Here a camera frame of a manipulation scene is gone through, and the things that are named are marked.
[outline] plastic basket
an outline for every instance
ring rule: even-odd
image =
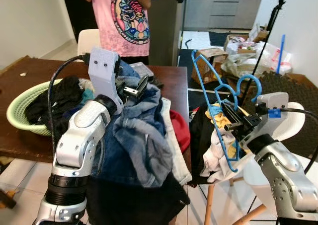
[[[54,84],[57,84],[61,79],[55,80]],[[22,94],[20,94],[12,103],[9,105],[6,111],[6,117],[11,125],[14,127],[32,131],[36,134],[43,136],[50,136],[51,132],[47,129],[45,125],[31,125],[25,117],[25,108],[41,93],[49,88],[50,82],[44,82],[36,85]]]

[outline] gray cabinet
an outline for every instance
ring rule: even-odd
[[[251,29],[261,0],[188,0],[185,30]]]

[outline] blue clothes hanger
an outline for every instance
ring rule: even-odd
[[[231,165],[231,161],[238,161],[238,160],[239,160],[239,142],[236,141],[235,147],[236,147],[237,152],[236,152],[235,158],[229,158],[229,157],[228,157],[228,153],[227,153],[227,151],[226,151],[226,147],[225,147],[225,145],[224,145],[224,143],[223,143],[223,140],[222,140],[221,133],[220,133],[218,127],[216,126],[216,121],[215,121],[214,116],[213,116],[213,114],[212,114],[211,104],[210,104],[210,102],[209,102],[208,95],[207,95],[207,92],[206,92],[206,90],[205,90],[205,87],[204,87],[204,84],[203,84],[203,81],[202,81],[202,78],[201,78],[201,75],[200,75],[200,72],[199,72],[199,69],[198,69],[198,66],[197,66],[197,61],[200,60],[200,59],[202,59],[202,60],[209,66],[209,68],[210,68],[210,69],[212,70],[212,72],[214,73],[216,79],[218,80],[218,82],[219,82],[220,85],[217,86],[217,87],[214,89],[214,92],[215,92],[215,95],[216,95],[216,97],[217,97],[217,100],[218,100],[218,103],[219,103],[220,106],[221,106],[222,101],[221,101],[220,96],[219,96],[219,93],[218,93],[218,90],[219,90],[219,89],[225,87],[225,88],[227,88],[227,89],[230,91],[230,93],[233,95],[233,98],[234,98],[234,109],[237,110],[237,109],[238,109],[238,96],[240,95],[240,85],[241,85],[241,83],[243,82],[243,80],[246,79],[246,78],[251,78],[251,79],[254,80],[255,83],[256,83],[256,86],[257,86],[257,94],[256,94],[256,96],[252,99],[252,102],[256,102],[257,97],[262,93],[262,85],[261,85],[259,79],[256,78],[255,76],[253,76],[253,75],[244,75],[243,77],[241,77],[241,78],[238,80],[238,82],[237,82],[237,91],[235,92],[234,89],[233,89],[231,86],[229,86],[228,84],[225,84],[225,83],[222,82],[222,80],[221,80],[219,74],[215,71],[215,69],[213,68],[213,66],[210,64],[210,62],[209,62],[204,56],[199,55],[197,58],[194,58],[195,53],[196,53],[196,50],[193,50],[192,53],[191,53],[191,58],[192,58],[192,61],[193,61],[193,65],[194,65],[194,67],[195,67],[195,70],[196,70],[196,72],[197,72],[197,74],[198,74],[199,81],[200,81],[200,84],[201,84],[201,87],[202,87],[202,90],[203,90],[203,94],[204,94],[204,97],[205,97],[205,101],[206,101],[206,103],[207,103],[207,105],[208,105],[208,109],[209,109],[210,115],[211,115],[212,120],[213,120],[213,123],[214,123],[214,125],[215,125],[215,130],[216,130],[217,135],[218,135],[218,138],[219,138],[219,140],[220,140],[220,143],[221,143],[221,146],[222,146],[222,150],[223,150],[223,152],[224,152],[224,155],[225,155],[225,158],[226,158],[226,160],[227,160],[227,163],[228,163],[228,165],[229,165],[230,170],[233,171],[233,172],[237,172],[238,169],[233,169],[233,167],[232,167],[232,165]]]

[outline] person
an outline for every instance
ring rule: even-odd
[[[151,0],[92,1],[101,47],[117,52],[127,63],[149,64]]]

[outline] dark wooden tabletop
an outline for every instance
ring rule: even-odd
[[[62,61],[32,59],[28,56],[13,63],[0,74],[0,155],[42,162],[52,162],[50,137],[34,134],[13,127],[6,119],[10,103],[27,89],[49,81]],[[178,111],[188,122],[188,91],[186,67],[149,66],[155,76],[164,84],[161,94],[171,100],[171,109]],[[76,75],[89,78],[88,67],[73,62],[61,71],[58,78]],[[191,171],[190,147],[183,154]]]

